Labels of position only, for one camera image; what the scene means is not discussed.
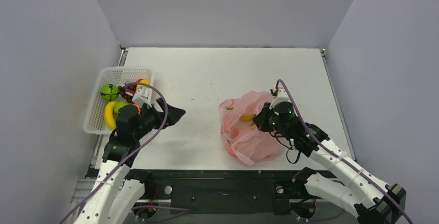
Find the pink plastic bag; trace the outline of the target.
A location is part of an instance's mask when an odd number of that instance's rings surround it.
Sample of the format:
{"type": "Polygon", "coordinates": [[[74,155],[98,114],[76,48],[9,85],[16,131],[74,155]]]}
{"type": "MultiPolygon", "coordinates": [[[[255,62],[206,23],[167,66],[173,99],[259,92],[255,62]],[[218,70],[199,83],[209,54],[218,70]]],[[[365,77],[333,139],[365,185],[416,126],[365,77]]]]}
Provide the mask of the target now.
{"type": "Polygon", "coordinates": [[[268,92],[250,91],[240,98],[227,99],[219,105],[220,134],[226,152],[245,166],[279,158],[284,147],[269,133],[258,130],[252,121],[239,120],[241,115],[259,114],[264,103],[273,97],[268,92]]]}

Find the green fake fruit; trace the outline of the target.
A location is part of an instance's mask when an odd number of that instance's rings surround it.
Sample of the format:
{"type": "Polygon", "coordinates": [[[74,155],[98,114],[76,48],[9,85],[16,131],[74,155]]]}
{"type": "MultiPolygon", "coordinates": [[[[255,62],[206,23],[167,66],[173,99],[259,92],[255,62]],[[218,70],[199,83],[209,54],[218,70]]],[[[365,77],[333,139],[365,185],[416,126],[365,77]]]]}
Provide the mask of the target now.
{"type": "Polygon", "coordinates": [[[119,88],[113,84],[105,84],[100,89],[100,96],[106,101],[115,101],[119,97],[119,88]]]}

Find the yellow fake fruit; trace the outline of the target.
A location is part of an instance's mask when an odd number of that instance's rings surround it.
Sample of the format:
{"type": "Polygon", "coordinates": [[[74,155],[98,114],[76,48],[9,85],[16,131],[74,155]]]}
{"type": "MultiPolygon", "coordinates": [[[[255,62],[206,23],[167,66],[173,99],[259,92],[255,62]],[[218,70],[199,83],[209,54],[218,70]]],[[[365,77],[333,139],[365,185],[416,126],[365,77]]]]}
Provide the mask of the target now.
{"type": "Polygon", "coordinates": [[[241,115],[239,120],[241,120],[243,122],[248,122],[248,121],[252,121],[255,116],[256,116],[256,114],[241,115]]]}

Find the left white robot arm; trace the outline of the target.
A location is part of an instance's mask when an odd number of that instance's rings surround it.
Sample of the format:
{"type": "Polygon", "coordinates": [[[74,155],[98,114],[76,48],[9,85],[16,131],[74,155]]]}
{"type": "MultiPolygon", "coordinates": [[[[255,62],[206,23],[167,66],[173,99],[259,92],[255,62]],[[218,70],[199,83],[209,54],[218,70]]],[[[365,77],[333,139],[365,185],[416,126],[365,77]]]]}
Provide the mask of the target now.
{"type": "Polygon", "coordinates": [[[75,223],[123,223],[135,202],[148,198],[154,192],[150,176],[134,172],[132,165],[143,147],[140,139],[158,133],[176,124],[185,110],[170,106],[163,98],[154,105],[145,103],[141,108],[130,104],[119,108],[115,129],[110,134],[98,176],[75,223]]]}

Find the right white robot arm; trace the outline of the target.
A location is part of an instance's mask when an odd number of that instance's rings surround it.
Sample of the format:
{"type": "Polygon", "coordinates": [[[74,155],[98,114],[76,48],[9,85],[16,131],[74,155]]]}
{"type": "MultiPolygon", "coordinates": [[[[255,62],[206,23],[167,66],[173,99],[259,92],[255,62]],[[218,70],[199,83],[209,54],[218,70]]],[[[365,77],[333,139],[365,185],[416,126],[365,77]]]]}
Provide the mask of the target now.
{"type": "Polygon", "coordinates": [[[353,215],[359,223],[396,223],[403,216],[405,189],[379,180],[352,160],[319,127],[300,121],[292,103],[285,101],[271,107],[266,102],[253,122],[260,131],[292,142],[300,154],[334,175],[334,178],[326,178],[311,168],[303,168],[292,178],[296,195],[331,202],[353,215]]]}

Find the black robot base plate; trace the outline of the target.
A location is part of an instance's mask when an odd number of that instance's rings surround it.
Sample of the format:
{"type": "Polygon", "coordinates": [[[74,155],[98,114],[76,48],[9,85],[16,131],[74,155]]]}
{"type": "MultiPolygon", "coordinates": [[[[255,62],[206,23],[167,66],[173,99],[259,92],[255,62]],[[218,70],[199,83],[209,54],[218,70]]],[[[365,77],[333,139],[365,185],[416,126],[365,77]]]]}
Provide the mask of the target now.
{"type": "Polygon", "coordinates": [[[139,203],[153,200],[185,208],[192,214],[288,214],[290,206],[305,205],[313,196],[295,185],[292,171],[145,170],[131,169],[129,179],[144,181],[139,203]]]}

